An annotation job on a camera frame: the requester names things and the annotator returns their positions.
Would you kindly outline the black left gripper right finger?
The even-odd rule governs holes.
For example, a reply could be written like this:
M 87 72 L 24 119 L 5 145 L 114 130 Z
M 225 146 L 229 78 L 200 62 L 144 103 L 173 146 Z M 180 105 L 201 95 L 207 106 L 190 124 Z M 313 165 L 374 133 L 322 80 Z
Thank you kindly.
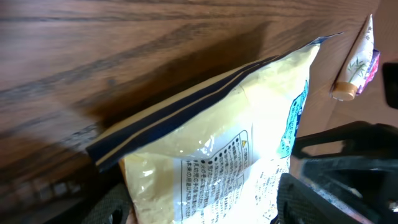
M 277 191 L 281 224 L 363 223 L 357 214 L 345 213 L 290 174 L 282 174 Z

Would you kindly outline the yellow snack bag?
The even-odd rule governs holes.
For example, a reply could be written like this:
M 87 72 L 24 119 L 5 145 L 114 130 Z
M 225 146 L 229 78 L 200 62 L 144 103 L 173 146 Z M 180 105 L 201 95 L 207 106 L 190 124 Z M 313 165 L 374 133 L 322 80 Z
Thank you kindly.
M 323 41 L 182 91 L 87 153 L 99 170 L 121 168 L 139 223 L 271 223 Z

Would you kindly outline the red purple Carefree pack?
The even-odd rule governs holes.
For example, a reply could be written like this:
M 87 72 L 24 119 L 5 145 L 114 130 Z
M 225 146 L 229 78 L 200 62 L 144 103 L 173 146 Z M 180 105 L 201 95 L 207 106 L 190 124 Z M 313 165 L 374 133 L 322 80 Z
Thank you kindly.
M 373 80 L 373 78 L 378 70 L 379 57 L 380 57 L 380 51 L 378 51 L 377 49 L 373 49 L 372 60 L 371 60 L 370 66 L 366 72 L 364 84 L 358 88 L 358 90 L 356 92 L 357 95 L 362 94 L 362 92 L 366 88 L 367 84 Z

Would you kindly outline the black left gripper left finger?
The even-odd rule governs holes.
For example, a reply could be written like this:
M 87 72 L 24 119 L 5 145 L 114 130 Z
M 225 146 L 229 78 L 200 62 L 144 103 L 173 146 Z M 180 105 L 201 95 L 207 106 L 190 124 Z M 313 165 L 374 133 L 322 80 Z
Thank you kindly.
M 115 185 L 96 202 L 81 202 L 46 224 L 125 224 L 131 199 L 124 184 Z

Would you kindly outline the white green tissue pack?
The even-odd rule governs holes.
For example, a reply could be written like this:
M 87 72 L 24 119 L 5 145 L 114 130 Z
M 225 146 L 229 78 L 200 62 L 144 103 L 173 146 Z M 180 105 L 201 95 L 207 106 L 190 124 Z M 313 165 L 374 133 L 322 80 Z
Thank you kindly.
M 368 15 L 355 40 L 338 77 L 333 84 L 331 97 L 340 101 L 355 99 L 364 86 L 371 66 L 374 50 L 373 15 Z

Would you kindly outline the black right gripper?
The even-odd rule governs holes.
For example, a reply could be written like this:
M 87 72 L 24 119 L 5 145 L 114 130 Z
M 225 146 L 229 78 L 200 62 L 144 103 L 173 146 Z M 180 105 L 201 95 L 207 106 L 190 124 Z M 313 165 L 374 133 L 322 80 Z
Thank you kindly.
M 295 140 L 301 180 L 333 223 L 397 223 L 397 128 L 355 121 Z

